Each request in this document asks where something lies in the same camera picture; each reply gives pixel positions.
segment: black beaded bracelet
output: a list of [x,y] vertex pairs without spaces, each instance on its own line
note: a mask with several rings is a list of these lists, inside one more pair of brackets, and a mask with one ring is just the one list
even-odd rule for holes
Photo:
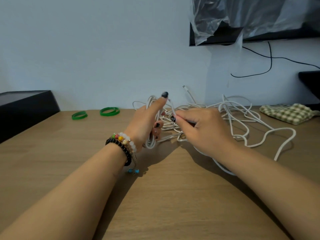
[[112,138],[109,138],[107,141],[106,141],[106,145],[109,144],[109,143],[115,143],[117,144],[119,147],[121,147],[121,149],[123,150],[123,152],[125,153],[125,155],[127,156],[127,161],[126,163],[124,164],[125,166],[129,166],[130,163],[131,163],[131,154],[130,154],[130,151],[126,148],[125,145],[122,145],[122,143],[116,139],[112,139]]

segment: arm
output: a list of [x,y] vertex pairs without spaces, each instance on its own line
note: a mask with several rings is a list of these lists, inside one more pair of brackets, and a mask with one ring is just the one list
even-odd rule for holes
[[[177,111],[176,123],[197,149],[221,162],[269,207],[290,234],[320,236],[320,186],[233,139],[217,109]],[[193,128],[185,120],[196,122]]]
[[[166,98],[167,94],[148,109],[138,109],[126,129],[138,151],[150,131],[160,134],[163,123],[155,123],[155,115]],[[0,239],[92,239],[125,162],[122,149],[109,143],[16,219]]]

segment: left hand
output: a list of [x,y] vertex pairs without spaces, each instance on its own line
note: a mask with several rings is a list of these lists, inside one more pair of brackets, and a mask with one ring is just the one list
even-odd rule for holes
[[155,121],[155,117],[158,111],[166,104],[167,100],[168,98],[161,96],[148,109],[146,109],[146,106],[142,106],[134,113],[133,119],[124,133],[130,136],[130,139],[137,148],[137,152],[142,149],[142,145],[150,136],[150,133],[155,136],[157,141],[160,139],[163,121]]

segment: plaid cloth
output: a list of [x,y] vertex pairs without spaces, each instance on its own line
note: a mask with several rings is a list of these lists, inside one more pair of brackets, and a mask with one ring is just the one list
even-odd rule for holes
[[320,111],[311,110],[302,104],[263,105],[260,107],[260,112],[293,125],[301,124],[313,116],[320,116]]

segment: colorful beaded bracelet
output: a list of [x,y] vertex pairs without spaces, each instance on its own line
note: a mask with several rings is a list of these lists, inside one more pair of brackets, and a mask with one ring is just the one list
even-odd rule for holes
[[133,152],[137,152],[136,146],[134,145],[134,142],[130,140],[130,137],[127,136],[125,133],[120,132],[119,134],[114,133],[112,135],[112,139],[119,140],[122,142],[123,145],[128,145],[131,147]]
[[130,151],[126,148],[125,145],[123,145],[120,141],[114,139],[114,138],[109,138],[107,141],[106,141],[106,145],[109,144],[109,143],[115,143],[117,144],[119,147],[121,147],[121,149],[123,150],[123,152],[125,153],[126,157],[127,157],[127,161],[126,163],[124,164],[125,166],[129,166],[131,164],[131,160],[132,160],[132,156],[131,156],[131,153]]

